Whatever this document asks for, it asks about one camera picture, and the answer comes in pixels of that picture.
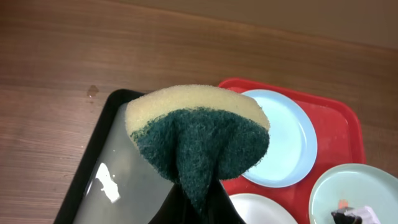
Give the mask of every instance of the plate rim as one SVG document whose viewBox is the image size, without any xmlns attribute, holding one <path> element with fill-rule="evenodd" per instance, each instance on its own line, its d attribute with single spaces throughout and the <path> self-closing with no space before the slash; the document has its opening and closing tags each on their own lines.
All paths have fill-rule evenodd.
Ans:
<svg viewBox="0 0 398 224">
<path fill-rule="evenodd" d="M 279 203 L 277 203 L 276 201 L 274 201 L 271 198 L 265 197 L 263 195 L 259 195 L 259 194 L 252 194 L 252 193 L 240 193 L 240 194 L 233 194 L 230 195 L 229 198 L 231 201 L 233 201 L 234 198 L 238 198 L 238 197 L 244 197 L 244 196 L 249 196 L 249 197 L 257 197 L 257 198 L 261 198 L 262 200 L 266 200 L 268 202 L 270 202 L 271 204 L 276 205 L 276 207 L 281 210 L 282 212 L 284 212 L 286 215 L 288 215 L 286 218 L 291 219 L 292 221 L 294 221 L 294 223 L 298 224 L 298 222 L 296 221 L 296 219 L 292 216 L 292 214 L 289 213 L 289 211 L 284 208 L 283 206 L 281 206 Z"/>
<path fill-rule="evenodd" d="M 305 172 L 303 172 L 303 175 L 302 175 L 301 177 L 297 178 L 297 180 L 294 180 L 294 181 L 292 181 L 292 182 L 290 182 L 290 183 L 287 183 L 287 184 L 279 184 L 279 185 L 278 185 L 278 184 L 264 184 L 264 183 L 262 183 L 261 181 L 254 180 L 252 177 L 248 176 L 248 170 L 247 170 L 245 173 L 243 173 L 242 176 L 243 176 L 245 179 L 247 179 L 247 180 L 249 180 L 249 181 L 251 181 L 251 182 L 253 182 L 253 183 L 257 184 L 257 185 L 261 185 L 261 186 L 264 186 L 264 187 L 282 188 L 282 187 L 288 187 L 288 186 L 297 184 L 298 182 L 300 182 L 301 180 L 303 180 L 303 179 L 311 172 L 311 170 L 313 169 L 313 167 L 314 167 L 314 165 L 315 165 L 315 161 L 317 160 L 317 156 L 318 156 L 318 139 L 317 139 L 317 133 L 316 133 L 316 131 L 315 131 L 315 128 L 313 127 L 313 124 L 312 124 L 312 122 L 311 122 L 311 119 L 308 117 L 308 115 L 306 114 L 306 112 L 301 108 L 301 106 L 298 105 L 294 100 L 292 100 L 292 99 L 290 99 L 289 97 L 287 97 L 287 96 L 285 96 L 285 95 L 283 95 L 283 94 L 281 94 L 281 93 L 278 93 L 278 92 L 276 92 L 276 91 L 264 90 L 264 89 L 254 89 L 254 90 L 244 91 L 244 92 L 242 92 L 241 94 L 242 94 L 242 95 L 245 95 L 245 96 L 247 96 L 247 97 L 250 97 L 250 98 L 253 99 L 253 97 L 247 95 L 247 93 L 252 93 L 252 92 L 262 92 L 262 94 L 272 94 L 272 95 L 277 96 L 277 97 L 279 97 L 279 98 L 283 98 L 283 99 L 286 100 L 286 101 L 289 101 L 290 104 L 291 104 L 293 107 L 295 107 L 294 109 L 297 109 L 297 111 L 299 111 L 299 113 L 301 114 L 301 117 L 302 117 L 303 119 L 305 119 L 305 121 L 299 121 L 299 124 L 300 124 L 300 125 L 301 125 L 302 123 L 307 123 L 307 124 L 309 124 L 309 127 L 308 127 L 309 129 L 306 130 L 306 131 L 304 131 L 304 129 L 302 128 L 302 132 L 305 133 L 306 140 L 311 139 L 311 140 L 313 141 L 313 142 L 312 142 L 312 146 L 313 146 L 313 150 L 315 151 L 315 153 L 313 153 L 313 156 L 312 156 L 312 158 L 311 158 L 311 165 L 308 167 L 308 170 L 306 170 Z"/>
<path fill-rule="evenodd" d="M 367 165 L 367 164 L 347 163 L 347 164 L 340 164 L 340 165 L 334 166 L 334 167 L 326 170 L 317 179 L 317 181 L 315 182 L 315 184 L 312 187 L 310 198 L 309 198 L 309 201 L 308 201 L 308 219 L 310 220 L 311 224 L 317 224 L 317 223 L 315 223 L 313 221 L 313 215 L 312 215 L 312 212 L 311 212 L 311 208 L 312 208 L 312 204 L 313 204 L 313 200 L 314 200 L 314 192 L 321 186 L 321 183 L 324 181 L 324 179 L 327 178 L 329 175 L 335 175 L 335 174 L 337 174 L 339 172 L 342 172 L 342 171 L 349 171 L 349 170 L 352 170 L 352 168 L 358 169 L 360 167 L 364 168 L 364 171 L 365 171 L 366 174 L 368 174 L 370 170 L 373 170 L 375 172 L 378 172 L 379 174 L 383 174 L 386 178 L 391 179 L 392 181 L 395 181 L 396 184 L 398 185 L 398 178 L 397 177 L 394 177 L 393 175 L 391 175 L 390 173 L 388 173 L 388 172 L 386 172 L 386 171 L 384 171 L 382 169 L 379 169 L 377 167 L 373 167 L 373 166 L 370 166 L 370 165 Z"/>
</svg>

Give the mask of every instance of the plate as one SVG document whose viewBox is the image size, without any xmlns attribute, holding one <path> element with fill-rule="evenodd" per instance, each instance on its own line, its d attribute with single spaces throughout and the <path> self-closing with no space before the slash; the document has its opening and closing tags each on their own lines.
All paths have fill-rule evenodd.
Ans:
<svg viewBox="0 0 398 224">
<path fill-rule="evenodd" d="M 307 114 L 290 98 L 270 90 L 249 90 L 271 128 L 267 154 L 243 174 L 266 187 L 286 187 L 302 180 L 317 158 L 317 135 Z"/>
<path fill-rule="evenodd" d="M 339 205 L 370 206 L 382 224 L 398 222 L 398 179 L 364 164 L 343 164 L 326 171 L 315 183 L 309 204 L 311 224 L 334 223 L 330 212 Z"/>
<path fill-rule="evenodd" d="M 289 212 L 269 198 L 256 194 L 229 197 L 246 224 L 297 224 Z"/>
</svg>

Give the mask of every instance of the mint green plate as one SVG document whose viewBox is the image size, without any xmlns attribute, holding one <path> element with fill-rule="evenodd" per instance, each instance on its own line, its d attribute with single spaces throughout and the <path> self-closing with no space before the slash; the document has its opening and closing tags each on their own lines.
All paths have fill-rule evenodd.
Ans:
<svg viewBox="0 0 398 224">
<path fill-rule="evenodd" d="M 398 179 L 364 164 L 343 164 L 326 171 L 313 186 L 311 224 L 334 224 L 330 213 L 345 201 L 349 207 L 373 208 L 382 224 L 398 223 Z"/>
</svg>

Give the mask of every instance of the white plate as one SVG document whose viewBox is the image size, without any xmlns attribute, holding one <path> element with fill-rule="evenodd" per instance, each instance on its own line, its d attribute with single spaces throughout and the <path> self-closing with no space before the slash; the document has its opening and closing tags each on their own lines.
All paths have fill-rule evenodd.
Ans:
<svg viewBox="0 0 398 224">
<path fill-rule="evenodd" d="M 256 194 L 229 197 L 246 224 L 297 224 L 289 212 L 269 198 Z"/>
<path fill-rule="evenodd" d="M 286 187 L 302 180 L 312 169 L 318 149 L 307 114 L 293 100 L 274 91 L 242 94 L 257 101 L 271 125 L 267 154 L 243 176 L 266 187 Z"/>
</svg>

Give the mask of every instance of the green scouring pad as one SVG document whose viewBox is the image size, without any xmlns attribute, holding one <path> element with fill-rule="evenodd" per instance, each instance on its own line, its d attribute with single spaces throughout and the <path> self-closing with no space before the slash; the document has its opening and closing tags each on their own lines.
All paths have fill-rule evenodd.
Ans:
<svg viewBox="0 0 398 224">
<path fill-rule="evenodd" d="M 173 86 L 131 101 L 126 129 L 142 156 L 182 186 L 200 215 L 212 179 L 238 177 L 269 145 L 269 122 L 256 101 L 205 85 Z"/>
</svg>

